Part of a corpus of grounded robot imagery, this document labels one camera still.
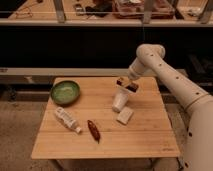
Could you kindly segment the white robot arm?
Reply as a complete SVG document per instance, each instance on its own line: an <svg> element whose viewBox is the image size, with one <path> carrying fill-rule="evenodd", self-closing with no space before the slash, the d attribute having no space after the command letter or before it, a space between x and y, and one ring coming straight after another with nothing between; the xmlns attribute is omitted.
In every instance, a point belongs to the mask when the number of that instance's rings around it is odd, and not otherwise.
<svg viewBox="0 0 213 171"><path fill-rule="evenodd" d="M139 79L151 69L191 116L184 149L184 171L213 171L213 95L179 73L164 60L159 44L137 47L129 66L130 80Z"/></svg>

